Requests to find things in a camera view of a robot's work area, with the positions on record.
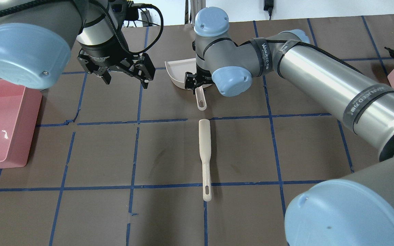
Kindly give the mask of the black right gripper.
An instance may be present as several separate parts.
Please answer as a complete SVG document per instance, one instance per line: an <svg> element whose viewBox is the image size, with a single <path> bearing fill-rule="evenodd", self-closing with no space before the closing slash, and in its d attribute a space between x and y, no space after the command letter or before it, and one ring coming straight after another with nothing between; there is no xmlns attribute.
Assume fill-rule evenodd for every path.
<svg viewBox="0 0 394 246"><path fill-rule="evenodd" d="M212 75L209 70L205 70L201 67L196 67L196 73L185 72L184 88L186 90L194 91L197 87L203 87L203 85L214 84Z"/></svg>

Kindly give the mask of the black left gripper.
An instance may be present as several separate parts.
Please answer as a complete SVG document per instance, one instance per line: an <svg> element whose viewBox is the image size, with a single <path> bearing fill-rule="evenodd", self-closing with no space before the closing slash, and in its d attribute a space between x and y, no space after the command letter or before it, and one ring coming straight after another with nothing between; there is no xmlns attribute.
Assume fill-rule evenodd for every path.
<svg viewBox="0 0 394 246"><path fill-rule="evenodd" d="M124 72L140 81L143 89L147 89L149 82L155 76L155 66L147 53L131 55L126 52L117 41L107 41L99 45L79 43L77 60L83 70L101 78L106 85L111 82L111 71Z"/></svg>

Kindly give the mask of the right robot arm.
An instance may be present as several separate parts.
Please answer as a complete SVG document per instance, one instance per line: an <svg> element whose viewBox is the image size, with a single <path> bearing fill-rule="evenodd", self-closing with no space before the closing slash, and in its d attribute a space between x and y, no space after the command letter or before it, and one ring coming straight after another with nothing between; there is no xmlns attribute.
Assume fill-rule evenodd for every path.
<svg viewBox="0 0 394 246"><path fill-rule="evenodd" d="M284 226L290 246L394 246L394 89L363 75L346 62L311 45L299 29L237 45L228 34L227 13L203 8L195 19L197 73L185 87L214 84L227 97L245 92L252 78L272 72L321 105L327 116L274 120L288 142L305 144L306 131L331 133L341 127L378 151L379 161L344 177L319 182L287 202Z"/></svg>

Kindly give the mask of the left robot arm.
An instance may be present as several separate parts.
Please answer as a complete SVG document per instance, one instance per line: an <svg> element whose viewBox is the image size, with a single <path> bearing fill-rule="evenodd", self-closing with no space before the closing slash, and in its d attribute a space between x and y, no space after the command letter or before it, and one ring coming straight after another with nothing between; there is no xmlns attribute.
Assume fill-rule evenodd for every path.
<svg viewBox="0 0 394 246"><path fill-rule="evenodd" d="M0 0L0 78L33 89L52 87L75 43L83 70L106 84L122 72L147 88L155 67L147 49L130 50L122 27L138 10L128 0Z"/></svg>

